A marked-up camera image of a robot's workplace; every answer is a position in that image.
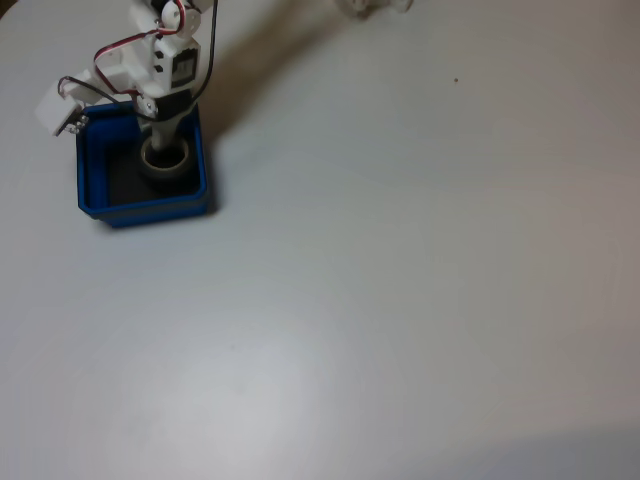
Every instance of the white plastic part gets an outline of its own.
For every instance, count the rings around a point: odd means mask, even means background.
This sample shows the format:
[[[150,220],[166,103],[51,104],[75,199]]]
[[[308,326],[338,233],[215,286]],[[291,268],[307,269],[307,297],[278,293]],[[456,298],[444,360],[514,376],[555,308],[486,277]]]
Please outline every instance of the white plastic part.
[[[36,108],[36,117],[51,135],[57,136],[69,119],[81,110],[80,104],[72,97],[63,98],[58,94],[58,84],[55,83]]]

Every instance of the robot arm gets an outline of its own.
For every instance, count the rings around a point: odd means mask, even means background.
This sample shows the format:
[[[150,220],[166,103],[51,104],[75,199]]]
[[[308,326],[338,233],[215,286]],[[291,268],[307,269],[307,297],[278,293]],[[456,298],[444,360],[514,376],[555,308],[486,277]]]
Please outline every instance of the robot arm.
[[[111,95],[132,93],[137,100],[134,108],[141,117],[167,119],[166,110],[158,111],[162,110],[158,102],[195,85],[200,45],[193,34],[200,27],[201,11],[207,11],[216,1],[132,0],[130,18],[140,33],[101,49],[93,68],[53,85],[36,109],[36,116],[52,135],[78,133],[86,125],[81,113],[84,105],[93,105],[104,97],[75,82],[79,80]],[[186,95],[179,98],[182,103],[189,102]],[[186,114],[188,106],[177,110]]]

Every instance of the red wire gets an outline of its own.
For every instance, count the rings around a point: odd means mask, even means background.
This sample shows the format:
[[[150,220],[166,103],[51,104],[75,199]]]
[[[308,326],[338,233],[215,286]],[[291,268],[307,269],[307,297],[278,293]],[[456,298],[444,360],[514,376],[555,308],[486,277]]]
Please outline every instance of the red wire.
[[[123,47],[125,45],[128,45],[130,43],[133,43],[137,40],[142,40],[143,38],[148,37],[149,35],[166,35],[166,36],[171,36],[171,35],[177,35],[178,33],[180,33],[182,31],[182,29],[184,28],[184,24],[185,24],[185,20],[186,20],[186,11],[184,8],[184,5],[182,3],[182,0],[174,0],[177,5],[178,8],[180,9],[180,23],[178,24],[178,29],[177,30],[167,30],[166,28],[157,28],[155,30],[150,30],[146,33],[138,33],[137,35],[133,35],[131,37],[127,37],[125,39],[122,39],[116,43],[112,43],[111,45],[107,45],[106,47],[101,48],[100,50],[97,51],[97,53],[95,54],[95,56],[93,57],[93,64],[96,70],[96,73],[98,74],[98,76],[100,77],[100,79],[105,83],[105,85],[107,85],[111,91],[115,94],[128,94],[131,96],[137,96],[139,95],[139,92],[137,90],[125,90],[123,92],[119,92],[117,91],[114,86],[111,84],[111,82],[109,81],[109,79],[104,75],[104,73],[102,73],[102,70],[100,70],[100,67],[98,67],[98,60],[100,59],[100,57],[102,57],[104,54],[111,52],[113,50],[115,50],[116,48],[120,48]]]

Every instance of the white table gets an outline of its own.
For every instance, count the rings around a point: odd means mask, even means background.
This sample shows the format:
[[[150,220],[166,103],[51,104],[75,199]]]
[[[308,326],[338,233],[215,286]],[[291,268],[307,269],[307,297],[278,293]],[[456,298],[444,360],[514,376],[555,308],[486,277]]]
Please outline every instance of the white table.
[[[0,478],[638,478],[640,6],[416,1],[222,0],[223,208],[125,231],[32,112],[128,1],[2,19]]]

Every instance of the blue container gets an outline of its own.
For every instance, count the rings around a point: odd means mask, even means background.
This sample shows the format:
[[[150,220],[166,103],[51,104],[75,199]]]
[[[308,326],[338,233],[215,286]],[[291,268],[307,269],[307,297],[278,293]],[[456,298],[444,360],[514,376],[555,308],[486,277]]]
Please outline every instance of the blue container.
[[[89,125],[77,137],[78,206],[112,227],[203,215],[209,207],[207,165],[198,108],[178,131],[197,156],[189,186],[171,195],[151,189],[138,174],[135,156],[142,133],[134,115],[115,105],[87,108]]]

